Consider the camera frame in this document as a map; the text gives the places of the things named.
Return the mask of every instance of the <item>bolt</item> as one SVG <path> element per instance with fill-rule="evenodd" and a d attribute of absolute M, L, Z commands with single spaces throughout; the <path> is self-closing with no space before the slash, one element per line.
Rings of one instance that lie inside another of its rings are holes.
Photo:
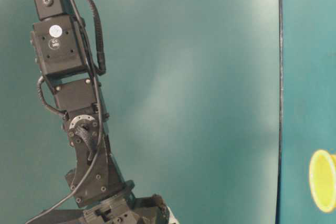
<path fill-rule="evenodd" d="M 47 7 L 53 5 L 54 0 L 43 0 L 43 4 Z"/>

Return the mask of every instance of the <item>green wall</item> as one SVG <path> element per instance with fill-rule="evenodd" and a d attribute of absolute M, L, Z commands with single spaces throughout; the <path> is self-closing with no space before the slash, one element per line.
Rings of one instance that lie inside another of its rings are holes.
<path fill-rule="evenodd" d="M 89 8 L 77 2 L 93 38 Z M 278 0 L 96 4 L 112 148 L 136 195 L 163 195 L 182 224 L 274 223 Z M 21 224 L 69 193 L 64 174 L 75 153 L 37 99 L 33 0 L 0 0 L 0 8 L 0 222 Z M 73 207 L 73 199 L 64 205 Z"/>
<path fill-rule="evenodd" d="M 308 183 L 317 149 L 335 153 L 335 0 L 283 0 L 284 117 L 280 223 L 333 223 Z"/>

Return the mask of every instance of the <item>black cable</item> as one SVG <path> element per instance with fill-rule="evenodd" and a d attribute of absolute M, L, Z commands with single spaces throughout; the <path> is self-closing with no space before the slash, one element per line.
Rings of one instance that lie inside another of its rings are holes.
<path fill-rule="evenodd" d="M 61 118 L 64 119 L 65 116 L 66 116 L 66 113 L 65 113 L 65 112 L 60 111 L 60 110 L 58 110 L 58 109 L 56 109 L 56 108 L 50 106 L 50 105 L 46 102 L 46 100 L 45 100 L 45 98 L 44 98 L 44 95 L 43 95 L 43 90 L 42 90 L 42 84 L 44 83 L 44 81 L 45 81 L 45 80 L 44 80 L 44 77 L 43 77 L 43 76 L 41 76 L 41 77 L 38 79 L 38 81 L 37 81 L 37 94 L 38 94 L 38 97 L 40 98 L 42 104 L 44 105 L 44 107 L 45 107 L 47 110 L 49 110 L 51 113 L 54 113 L 54 114 L 56 114 L 56 115 L 58 115 L 58 116 L 60 116 Z"/>
<path fill-rule="evenodd" d="M 80 22 L 80 16 L 79 16 L 79 12 L 77 10 L 77 7 L 75 5 L 75 1 L 74 0 L 70 0 L 71 4 L 75 10 L 75 13 L 77 13 L 78 15 L 76 15 L 78 21 Z M 92 58 L 92 53 L 91 50 L 89 48 L 89 59 L 91 61 L 91 64 L 93 65 L 93 58 Z M 103 134 L 103 119 L 102 119 L 102 106 L 101 106 L 101 100 L 100 100 L 100 93 L 99 93 L 99 89 L 98 89 L 98 77 L 97 77 L 97 73 L 96 73 L 96 69 L 93 67 L 92 68 L 92 72 L 93 72 L 93 81 L 94 81 L 94 90 L 96 93 L 96 98 L 97 98 L 97 107 L 98 107 L 98 118 L 99 118 L 99 134 L 98 134 L 98 143 L 97 143 L 97 152 L 94 155 L 94 158 L 92 160 L 92 163 L 90 165 L 90 167 L 88 168 L 88 170 L 86 171 L 86 173 L 84 174 L 83 178 L 80 180 L 80 182 L 78 183 L 78 185 L 76 186 L 76 188 L 65 198 L 63 198 L 60 202 L 58 202 L 57 204 L 55 204 L 54 206 L 52 206 L 51 208 L 49 208 L 48 210 L 38 214 L 37 216 L 31 218 L 30 220 L 28 220 L 25 224 L 30 224 L 32 223 L 34 220 L 39 219 L 42 216 L 45 216 L 46 214 L 50 213 L 51 211 L 53 211 L 54 209 L 58 208 L 59 206 L 61 206 L 65 201 L 67 201 L 68 199 L 70 199 L 71 197 L 73 197 L 76 192 L 78 191 L 78 189 L 81 187 L 81 185 L 85 182 L 85 180 L 88 178 L 88 176 L 90 175 L 93 167 L 95 166 L 95 163 L 97 161 L 98 158 L 98 154 L 99 154 L 99 149 L 101 146 L 101 142 L 102 142 L 102 134 Z"/>
<path fill-rule="evenodd" d="M 92 10 L 93 14 L 93 23 L 94 23 L 94 30 L 96 33 L 96 50 L 97 50 L 97 60 L 99 69 L 97 69 L 98 74 L 102 75 L 106 73 L 106 63 L 105 63 L 105 53 L 104 53 L 104 42 L 103 42 L 103 32 L 101 27 L 101 21 L 98 9 L 96 4 L 93 0 L 86 0 L 89 5 L 90 9 Z"/>

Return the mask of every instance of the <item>yellow cup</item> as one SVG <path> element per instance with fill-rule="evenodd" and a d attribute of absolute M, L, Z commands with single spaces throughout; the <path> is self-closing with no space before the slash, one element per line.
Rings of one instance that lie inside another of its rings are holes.
<path fill-rule="evenodd" d="M 316 151 L 310 160 L 309 185 L 317 207 L 331 212 L 336 207 L 336 155 Z"/>

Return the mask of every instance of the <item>circular label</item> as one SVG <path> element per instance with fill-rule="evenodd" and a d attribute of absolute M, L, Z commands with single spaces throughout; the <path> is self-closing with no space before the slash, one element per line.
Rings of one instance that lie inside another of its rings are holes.
<path fill-rule="evenodd" d="M 50 27 L 49 33 L 52 37 L 59 38 L 59 37 L 61 37 L 61 35 L 63 33 L 63 30 L 60 26 L 54 25 L 54 26 Z"/>
<path fill-rule="evenodd" d="M 57 50 L 60 48 L 60 46 L 61 46 L 61 42 L 59 41 L 59 39 L 51 39 L 49 41 L 49 47 L 52 50 Z"/>

